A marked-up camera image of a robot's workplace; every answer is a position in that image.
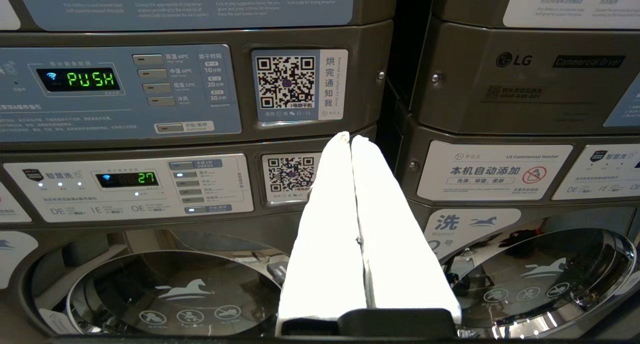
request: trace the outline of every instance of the digital display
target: digital display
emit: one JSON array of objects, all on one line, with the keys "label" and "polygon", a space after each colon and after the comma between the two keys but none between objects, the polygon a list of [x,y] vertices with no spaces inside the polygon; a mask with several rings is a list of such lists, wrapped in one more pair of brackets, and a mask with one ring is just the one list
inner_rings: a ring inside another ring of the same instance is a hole
[{"label": "digital display", "polygon": [[122,187],[151,187],[158,186],[156,173],[153,171],[143,171],[138,173],[105,173],[96,174],[98,182],[103,188]]},{"label": "digital display", "polygon": [[119,91],[112,68],[36,69],[50,92]]}]

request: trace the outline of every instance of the stacked washer dryer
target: stacked washer dryer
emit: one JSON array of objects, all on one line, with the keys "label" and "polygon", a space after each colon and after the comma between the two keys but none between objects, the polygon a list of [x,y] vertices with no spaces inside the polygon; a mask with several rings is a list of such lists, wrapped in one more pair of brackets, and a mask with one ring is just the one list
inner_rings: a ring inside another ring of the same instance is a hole
[{"label": "stacked washer dryer", "polygon": [[398,0],[427,29],[411,79],[394,32],[382,118],[460,335],[580,337],[637,289],[640,1],[432,2]]},{"label": "stacked washer dryer", "polygon": [[0,0],[0,339],[264,335],[396,0]]}]

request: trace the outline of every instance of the lg logo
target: lg logo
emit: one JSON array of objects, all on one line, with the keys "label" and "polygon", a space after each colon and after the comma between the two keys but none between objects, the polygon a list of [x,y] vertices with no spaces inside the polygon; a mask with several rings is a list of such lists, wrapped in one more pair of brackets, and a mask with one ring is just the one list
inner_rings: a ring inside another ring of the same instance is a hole
[{"label": "lg logo", "polygon": [[521,60],[521,57],[518,54],[516,54],[516,58],[514,59],[514,55],[506,51],[498,55],[498,57],[495,59],[495,64],[499,68],[504,68],[509,64],[511,64],[512,62],[514,66],[528,66],[529,64],[531,64],[532,59],[533,59],[533,55],[524,55],[524,57],[522,57],[522,60]]}]

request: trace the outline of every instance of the button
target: button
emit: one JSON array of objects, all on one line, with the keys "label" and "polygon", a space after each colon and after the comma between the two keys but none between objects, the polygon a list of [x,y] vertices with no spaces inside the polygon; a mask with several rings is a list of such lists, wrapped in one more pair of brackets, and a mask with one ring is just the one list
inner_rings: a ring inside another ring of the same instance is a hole
[{"label": "button", "polygon": [[172,171],[181,171],[183,169],[194,169],[194,162],[192,161],[172,161],[169,163],[169,169]]},{"label": "button", "polygon": [[185,207],[184,208],[184,212],[186,214],[206,213],[207,212],[207,208],[204,207],[204,206]]},{"label": "button", "polygon": [[175,186],[178,188],[183,187],[198,187],[200,182],[198,180],[188,180],[188,181],[177,181],[175,182]]},{"label": "button", "polygon": [[160,84],[142,84],[145,93],[171,93],[171,84],[162,82]]},{"label": "button", "polygon": [[174,178],[196,178],[198,173],[195,171],[181,171],[179,173],[173,173]]},{"label": "button", "polygon": [[202,190],[200,189],[183,189],[180,191],[181,196],[200,196]]},{"label": "button", "polygon": [[152,107],[168,107],[170,105],[176,105],[176,98],[173,96],[156,96],[153,98],[146,98],[146,101]]},{"label": "button", "polygon": [[167,79],[167,69],[143,69],[137,71],[142,79]]},{"label": "button", "polygon": [[138,54],[133,55],[133,62],[138,66],[151,66],[153,64],[162,64],[161,54]]},{"label": "button", "polygon": [[185,128],[183,128],[182,124],[156,124],[155,129],[157,130],[158,133],[185,131]]},{"label": "button", "polygon": [[192,203],[204,203],[204,198],[195,197],[195,198],[182,198],[183,204],[192,204]]}]

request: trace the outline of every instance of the control panel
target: control panel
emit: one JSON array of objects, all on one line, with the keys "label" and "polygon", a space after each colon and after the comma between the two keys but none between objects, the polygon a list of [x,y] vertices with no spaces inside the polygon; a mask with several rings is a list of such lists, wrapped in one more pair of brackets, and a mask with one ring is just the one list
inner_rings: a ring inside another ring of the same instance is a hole
[{"label": "control panel", "polygon": [[254,210],[244,154],[7,162],[4,168],[49,223]]},{"label": "control panel", "polygon": [[242,131],[223,44],[0,48],[0,142]]}]

